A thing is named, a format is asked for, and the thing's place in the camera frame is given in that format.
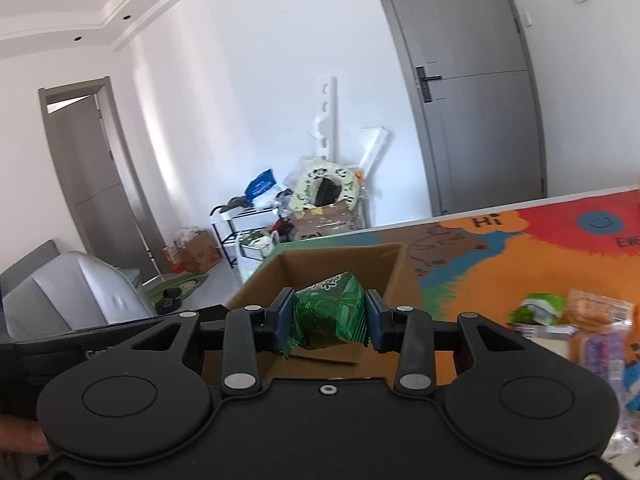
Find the gray door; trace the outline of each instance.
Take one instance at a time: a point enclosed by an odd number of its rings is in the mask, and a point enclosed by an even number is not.
[[[415,73],[442,211],[542,198],[542,131],[509,0],[392,1],[414,66],[442,77]]]
[[[143,282],[158,275],[142,239],[105,139],[94,96],[49,115],[58,178],[87,251],[115,267],[139,269]]]

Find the green snack package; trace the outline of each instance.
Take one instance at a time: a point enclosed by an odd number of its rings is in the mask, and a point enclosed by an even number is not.
[[[525,323],[538,325],[556,325],[565,299],[555,294],[529,294],[507,320],[508,324]]]
[[[364,291],[353,274],[344,272],[294,294],[285,357],[297,346],[316,350],[352,342],[367,343]]]

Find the human hand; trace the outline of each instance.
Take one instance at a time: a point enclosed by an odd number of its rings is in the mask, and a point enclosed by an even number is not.
[[[0,451],[40,455],[50,453],[47,439],[37,422],[9,415],[0,415]]]

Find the open cardboard box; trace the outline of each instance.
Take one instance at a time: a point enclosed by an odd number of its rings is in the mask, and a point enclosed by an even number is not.
[[[264,264],[231,299],[227,307],[250,304],[269,306],[280,291],[290,286],[301,290],[342,272],[352,272],[364,290],[375,289],[388,306],[422,307],[414,265],[404,244],[284,251]],[[273,378],[363,378],[393,380],[398,354],[378,354],[371,346],[343,344],[283,356],[258,354],[263,380]],[[220,353],[208,352],[203,377],[220,381]]]

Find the black door handle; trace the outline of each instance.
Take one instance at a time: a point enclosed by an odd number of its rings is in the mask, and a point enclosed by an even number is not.
[[[418,75],[418,83],[420,83],[420,90],[422,91],[422,100],[425,103],[433,102],[431,97],[431,89],[429,88],[429,81],[438,81],[442,79],[441,75],[427,76],[423,66],[417,66],[415,72]]]

